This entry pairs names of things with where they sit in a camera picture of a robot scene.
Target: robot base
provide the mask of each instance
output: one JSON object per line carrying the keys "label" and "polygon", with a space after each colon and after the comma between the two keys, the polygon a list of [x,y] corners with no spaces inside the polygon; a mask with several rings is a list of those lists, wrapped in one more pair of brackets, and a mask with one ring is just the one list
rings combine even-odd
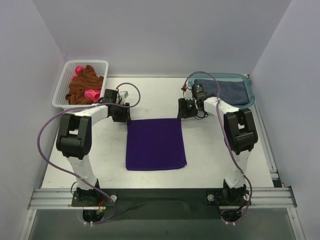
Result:
{"label": "robot base", "polygon": [[246,185],[239,188],[229,188],[224,180],[223,188],[210,189],[206,194],[207,196],[213,195],[214,200],[212,201],[207,197],[206,202],[209,206],[243,206],[247,203],[246,195],[249,195],[249,191],[246,190]]}
{"label": "robot base", "polygon": [[112,116],[112,120],[116,123],[128,123],[132,122],[130,116],[130,108],[124,108],[120,106],[109,106],[108,117]]}
{"label": "robot base", "polygon": [[[113,220],[210,220],[220,219],[220,209],[217,206],[234,206],[238,208],[246,201],[229,200],[224,197],[223,188],[166,188],[166,189],[101,189],[113,198],[116,196],[116,214]],[[97,222],[103,216],[111,216],[115,205],[107,200],[104,212],[98,212],[97,204],[89,204],[73,197],[72,207],[87,207],[83,211],[86,222]]]}
{"label": "robot base", "polygon": [[[96,188],[100,188],[99,182],[97,181]],[[117,193],[113,190],[106,190],[102,189],[103,192],[108,194],[109,196],[117,197]],[[91,190],[81,190],[77,188],[77,190],[73,193],[73,198],[71,202],[72,207],[98,207],[99,203],[103,200],[103,196],[91,189]],[[114,204],[110,200],[106,200],[105,203],[101,207],[114,207]],[[98,209],[95,210],[83,210],[82,211],[82,218],[85,222],[99,222],[105,215],[105,211],[99,211]]]}

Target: wire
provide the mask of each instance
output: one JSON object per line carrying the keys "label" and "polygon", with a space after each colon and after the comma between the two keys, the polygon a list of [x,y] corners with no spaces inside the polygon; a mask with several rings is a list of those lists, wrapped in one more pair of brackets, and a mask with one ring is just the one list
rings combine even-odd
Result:
{"label": "wire", "polygon": [[[79,107],[73,107],[73,108],[65,109],[65,110],[57,113],[56,115],[52,116],[48,121],[46,121],[46,122],[43,124],[43,126],[40,128],[40,131],[39,131],[38,136],[37,136],[37,138],[36,138],[36,146],[37,146],[37,149],[38,149],[41,157],[42,157],[49,165],[51,165],[52,167],[54,167],[54,168],[56,168],[56,169],[58,169],[58,170],[60,170],[60,171],[62,171],[62,172],[65,172],[65,173],[67,173],[67,174],[73,175],[73,176],[75,176],[76,178],[80,179],[80,180],[83,181],[86,185],[88,185],[90,188],[96,190],[98,193],[102,194],[104,197],[106,197],[108,200],[110,200],[111,203],[113,203],[114,205],[116,205],[116,203],[115,203],[115,202],[112,200],[112,198],[111,198],[108,194],[106,194],[104,191],[102,191],[101,189],[93,186],[93,185],[90,184],[87,180],[83,179],[80,175],[78,175],[78,174],[76,174],[76,173],[74,173],[74,172],[72,172],[72,171],[69,171],[69,170],[67,170],[67,169],[64,169],[64,168],[62,168],[62,167],[60,167],[60,166],[52,163],[52,162],[45,156],[45,154],[43,153],[43,151],[42,151],[42,149],[41,149],[40,138],[41,138],[41,135],[42,135],[43,131],[45,130],[45,128],[47,127],[47,125],[48,125],[49,123],[51,123],[54,119],[58,118],[58,117],[61,116],[62,114],[67,113],[67,112],[70,112],[70,111],[84,110],[84,109],[92,109],[92,108],[96,108],[96,107],[100,107],[100,106],[119,106],[119,107],[126,108],[126,109],[134,108],[135,106],[137,106],[137,105],[140,103],[140,100],[141,100],[141,93],[140,93],[139,89],[136,87],[136,85],[134,85],[134,84],[132,84],[132,83],[130,83],[130,82],[123,82],[123,83],[121,83],[120,85],[118,85],[116,88],[118,89],[118,88],[119,88],[120,86],[122,86],[122,85],[131,85],[131,86],[133,86],[133,87],[137,90],[137,92],[138,92],[138,100],[137,100],[137,102],[136,102],[134,105],[132,105],[132,106],[125,106],[125,105],[121,105],[121,104],[116,104],[116,103],[107,102],[107,103],[101,103],[101,104],[96,104],[96,105],[87,106],[87,107],[79,106]],[[108,217],[106,217],[106,218],[103,218],[102,220],[100,220],[100,221],[98,221],[98,222],[95,222],[95,224],[103,223],[103,222],[111,219],[112,217],[115,216],[116,212],[117,212],[117,209],[116,209],[116,207],[114,207],[114,212],[113,212],[113,214],[112,214],[111,216],[108,216]]]}
{"label": "wire", "polygon": [[98,210],[100,213],[102,213],[101,207],[105,204],[105,202],[106,202],[106,198],[104,197],[98,205]]}
{"label": "wire", "polygon": [[205,118],[207,118],[209,116],[209,114],[206,112],[206,111],[203,111],[203,116],[195,116],[194,118],[197,119],[197,120],[203,120]]}
{"label": "wire", "polygon": [[230,147],[230,144],[229,144],[229,141],[228,141],[228,138],[227,138],[227,134],[226,134],[226,131],[225,131],[225,128],[224,128],[224,124],[222,122],[222,119],[221,119],[221,116],[220,116],[220,111],[219,111],[219,104],[220,104],[220,85],[219,85],[219,82],[218,80],[213,77],[210,73],[208,72],[205,72],[205,71],[195,71],[193,73],[191,73],[187,78],[186,80],[184,81],[184,85],[187,84],[187,82],[189,81],[189,79],[195,75],[195,74],[206,74],[208,75],[209,77],[211,77],[215,83],[216,83],[216,86],[217,86],[217,89],[218,89],[218,92],[216,94],[216,98],[217,98],[217,104],[215,106],[215,109],[216,109],[216,113],[217,113],[217,116],[218,116],[218,120],[219,120],[219,124],[220,124],[220,127],[221,127],[221,131],[222,131],[222,134],[223,134],[223,137],[224,137],[224,141],[225,141],[225,144],[226,144],[226,147],[229,151],[229,154],[231,156],[231,159],[235,165],[235,167],[241,172],[241,174],[243,175],[243,177],[247,180],[248,184],[249,184],[249,187],[250,187],[250,195],[249,195],[249,199],[247,201],[247,205],[245,207],[245,210],[243,212],[243,214],[241,215],[241,217],[235,221],[234,223],[238,223],[240,220],[242,220],[244,218],[244,216],[247,214],[247,211],[248,211],[248,208],[250,206],[250,203],[251,203],[251,198],[252,198],[252,193],[253,193],[253,187],[252,187],[252,184],[249,180],[249,178],[245,175],[244,171],[242,170],[242,168],[238,165],[236,159],[235,159],[235,156],[234,154],[232,153],[232,149]]}
{"label": "wire", "polygon": [[122,102],[122,96],[120,96],[119,91],[118,91],[118,97],[117,98],[119,99],[118,104],[120,104]]}
{"label": "wire", "polygon": [[185,89],[185,91],[182,91],[183,98],[184,98],[185,100],[188,100],[188,99],[186,99],[186,97],[185,97],[185,92],[186,92],[187,89],[190,90],[190,91],[192,90],[191,88],[188,88],[188,87],[187,87],[187,88]]}
{"label": "wire", "polygon": [[221,218],[227,222],[232,222],[231,219],[236,216],[236,214],[242,210],[242,208],[246,206],[246,204],[241,205],[237,209],[225,209],[220,212]]}
{"label": "wire", "polygon": [[77,182],[75,181],[74,183],[72,183],[71,187],[70,187],[70,192],[72,194],[72,196],[75,196],[75,194],[72,192],[72,188],[74,187],[74,185],[76,184]]}

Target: pink cloth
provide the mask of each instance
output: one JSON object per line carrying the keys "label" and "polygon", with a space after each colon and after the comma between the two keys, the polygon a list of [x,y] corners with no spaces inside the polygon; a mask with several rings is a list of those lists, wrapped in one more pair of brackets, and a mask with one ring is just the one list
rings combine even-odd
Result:
{"label": "pink cloth", "polygon": [[87,89],[84,91],[84,96],[87,99],[91,99],[94,102],[98,101],[100,98],[100,93],[101,93],[101,88],[98,90],[93,90],[93,89]]}
{"label": "pink cloth", "polygon": [[[75,68],[75,76],[73,76],[71,78],[71,81],[73,81],[80,73],[81,70],[85,69],[84,66],[77,66]],[[100,93],[101,93],[101,88],[99,88],[98,90],[93,90],[93,89],[87,89],[84,91],[84,96],[87,99],[91,99],[94,102],[98,101],[100,98]]]}
{"label": "pink cloth", "polygon": [[82,69],[85,69],[85,67],[84,67],[84,66],[77,66],[77,67],[75,68],[75,76],[73,76],[73,77],[71,78],[71,81],[73,81],[73,80],[79,75],[79,73],[80,73],[80,71],[81,71]]}

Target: screw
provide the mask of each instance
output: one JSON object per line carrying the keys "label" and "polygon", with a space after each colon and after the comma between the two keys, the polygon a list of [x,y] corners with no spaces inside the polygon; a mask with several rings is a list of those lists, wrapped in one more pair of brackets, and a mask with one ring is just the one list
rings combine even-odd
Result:
{"label": "screw", "polygon": [[213,194],[209,194],[207,199],[209,202],[213,202],[215,200],[215,196]]}
{"label": "screw", "polygon": [[111,195],[110,198],[112,199],[112,201],[115,203],[117,201],[117,196],[116,195]]}

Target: brown cloth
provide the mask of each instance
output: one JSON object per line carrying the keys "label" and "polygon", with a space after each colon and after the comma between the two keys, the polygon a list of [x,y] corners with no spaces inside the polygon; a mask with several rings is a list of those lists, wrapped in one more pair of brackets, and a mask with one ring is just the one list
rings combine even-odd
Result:
{"label": "brown cloth", "polygon": [[89,105],[93,104],[92,99],[85,97],[85,90],[98,90],[102,87],[104,77],[97,76],[92,66],[87,65],[80,71],[79,75],[73,79],[69,84],[69,93],[65,99],[69,101],[70,105]]}

